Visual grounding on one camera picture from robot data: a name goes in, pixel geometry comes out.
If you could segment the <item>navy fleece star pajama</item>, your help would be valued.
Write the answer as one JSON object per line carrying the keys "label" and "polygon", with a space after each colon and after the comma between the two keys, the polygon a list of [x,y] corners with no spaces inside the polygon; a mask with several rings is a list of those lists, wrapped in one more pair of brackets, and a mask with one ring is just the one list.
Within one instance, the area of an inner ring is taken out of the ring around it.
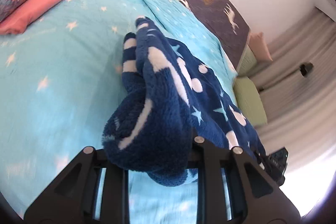
{"label": "navy fleece star pajama", "polygon": [[252,157],[265,154],[256,130],[210,67],[149,18],[138,18],[135,26],[123,41],[127,94],[102,136],[111,163],[179,186],[197,178],[187,170],[194,135],[220,148],[242,147]]}

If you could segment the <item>green pillow front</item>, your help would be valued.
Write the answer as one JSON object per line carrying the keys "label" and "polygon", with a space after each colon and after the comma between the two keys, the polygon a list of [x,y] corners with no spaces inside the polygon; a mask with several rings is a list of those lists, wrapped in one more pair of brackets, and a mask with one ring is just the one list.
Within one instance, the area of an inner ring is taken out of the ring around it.
{"label": "green pillow front", "polygon": [[260,94],[248,77],[238,77],[234,84],[234,94],[238,108],[253,127],[268,123]]}

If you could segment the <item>green pillow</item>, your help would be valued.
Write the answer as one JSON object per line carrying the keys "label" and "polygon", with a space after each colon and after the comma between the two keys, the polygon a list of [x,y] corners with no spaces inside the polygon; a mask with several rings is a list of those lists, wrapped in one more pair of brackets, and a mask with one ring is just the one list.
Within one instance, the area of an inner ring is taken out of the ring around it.
{"label": "green pillow", "polygon": [[238,77],[234,84],[234,94],[238,108],[253,127],[268,123],[260,94],[248,77]]}
{"label": "green pillow", "polygon": [[250,47],[247,47],[244,54],[241,57],[239,67],[238,67],[238,75],[245,76],[249,73],[257,65],[257,59],[254,56]]}

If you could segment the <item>grey pleated curtain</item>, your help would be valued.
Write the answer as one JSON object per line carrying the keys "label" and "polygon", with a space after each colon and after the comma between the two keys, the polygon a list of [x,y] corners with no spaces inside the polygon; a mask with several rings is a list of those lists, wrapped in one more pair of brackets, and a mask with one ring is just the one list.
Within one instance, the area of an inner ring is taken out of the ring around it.
{"label": "grey pleated curtain", "polygon": [[335,21],[313,9],[269,48],[273,62],[249,75],[257,88],[314,65],[307,77],[297,73],[260,94],[268,123],[256,130],[268,153],[288,150],[292,171],[335,153]]}

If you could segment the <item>black floor lamp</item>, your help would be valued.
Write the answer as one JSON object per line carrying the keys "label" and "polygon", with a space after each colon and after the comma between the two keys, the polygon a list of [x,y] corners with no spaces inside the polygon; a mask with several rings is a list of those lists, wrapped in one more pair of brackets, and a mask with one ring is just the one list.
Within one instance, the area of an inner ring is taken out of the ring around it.
{"label": "black floor lamp", "polygon": [[293,71],[291,71],[290,73],[288,73],[284,77],[278,79],[277,81],[275,81],[271,84],[267,84],[266,86],[261,86],[257,90],[258,90],[259,93],[262,93],[262,92],[264,92],[268,89],[271,89],[272,87],[276,86],[277,84],[281,83],[282,81],[288,79],[289,77],[291,77],[292,75],[295,75],[297,73],[302,75],[302,77],[307,77],[310,74],[310,72],[313,70],[313,68],[314,68],[314,65],[311,62],[302,63],[298,68],[294,69]]}

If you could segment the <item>green pillow back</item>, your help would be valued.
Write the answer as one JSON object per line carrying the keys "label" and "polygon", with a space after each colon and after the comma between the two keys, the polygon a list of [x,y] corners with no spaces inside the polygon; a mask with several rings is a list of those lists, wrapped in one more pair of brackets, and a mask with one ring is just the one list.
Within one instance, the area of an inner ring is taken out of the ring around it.
{"label": "green pillow back", "polygon": [[239,67],[238,67],[238,75],[245,76],[249,73],[257,65],[257,59],[254,56],[250,47],[247,47],[244,54],[241,57]]}

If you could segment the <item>light blue star quilt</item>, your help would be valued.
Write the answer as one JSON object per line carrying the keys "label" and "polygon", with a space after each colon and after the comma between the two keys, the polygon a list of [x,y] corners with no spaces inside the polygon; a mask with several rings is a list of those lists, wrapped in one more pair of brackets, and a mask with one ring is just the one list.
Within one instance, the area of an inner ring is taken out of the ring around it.
{"label": "light blue star quilt", "polygon": [[64,0],[20,35],[1,37],[1,193],[23,216],[82,148],[101,148],[125,96],[122,42],[148,16],[215,67],[219,39],[183,0]]}

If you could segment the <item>beige pillow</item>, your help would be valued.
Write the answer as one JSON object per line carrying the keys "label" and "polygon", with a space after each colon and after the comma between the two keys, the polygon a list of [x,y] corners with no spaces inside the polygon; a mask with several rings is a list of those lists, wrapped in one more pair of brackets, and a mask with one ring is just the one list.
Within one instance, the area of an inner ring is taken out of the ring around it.
{"label": "beige pillow", "polygon": [[267,43],[265,42],[264,33],[252,33],[249,38],[249,48],[256,57],[258,62],[271,62],[273,61],[268,50]]}

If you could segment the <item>folded pink cloth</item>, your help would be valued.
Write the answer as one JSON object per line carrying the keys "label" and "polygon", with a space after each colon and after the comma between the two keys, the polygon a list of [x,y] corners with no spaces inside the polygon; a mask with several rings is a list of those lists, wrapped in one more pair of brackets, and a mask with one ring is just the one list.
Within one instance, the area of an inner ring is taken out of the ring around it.
{"label": "folded pink cloth", "polygon": [[1,23],[1,35],[22,34],[28,25],[62,0],[27,0]]}

